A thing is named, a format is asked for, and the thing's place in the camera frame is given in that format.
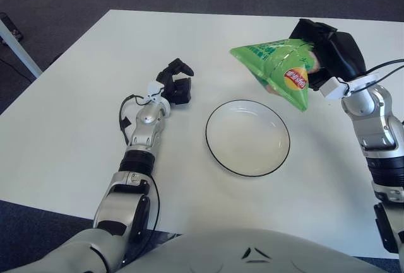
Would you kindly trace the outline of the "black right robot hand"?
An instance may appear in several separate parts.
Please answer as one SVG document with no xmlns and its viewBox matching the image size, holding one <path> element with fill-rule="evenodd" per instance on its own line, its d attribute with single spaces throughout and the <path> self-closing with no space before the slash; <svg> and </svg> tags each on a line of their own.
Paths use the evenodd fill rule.
<svg viewBox="0 0 404 273">
<path fill-rule="evenodd" d="M 319 71 L 308 75 L 310 89 L 317 91 L 332 77 L 351 82 L 366 75 L 364 58 L 351 34 L 325 23 L 301 18 L 289 36 L 312 45 Z"/>
</svg>

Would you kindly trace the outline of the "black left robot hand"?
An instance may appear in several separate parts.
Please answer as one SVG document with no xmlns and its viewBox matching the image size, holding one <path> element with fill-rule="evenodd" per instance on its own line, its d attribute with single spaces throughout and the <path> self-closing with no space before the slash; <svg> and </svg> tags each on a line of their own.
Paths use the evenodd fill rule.
<svg viewBox="0 0 404 273">
<path fill-rule="evenodd" d="M 179 73 L 187 75 L 187 78 L 174 80 L 173 76 Z M 176 58 L 156 77 L 156 81 L 164 85 L 161 96 L 169 103 L 176 105 L 189 103 L 191 100 L 192 76 L 194 76 L 194 71 L 179 58 Z"/>
</svg>

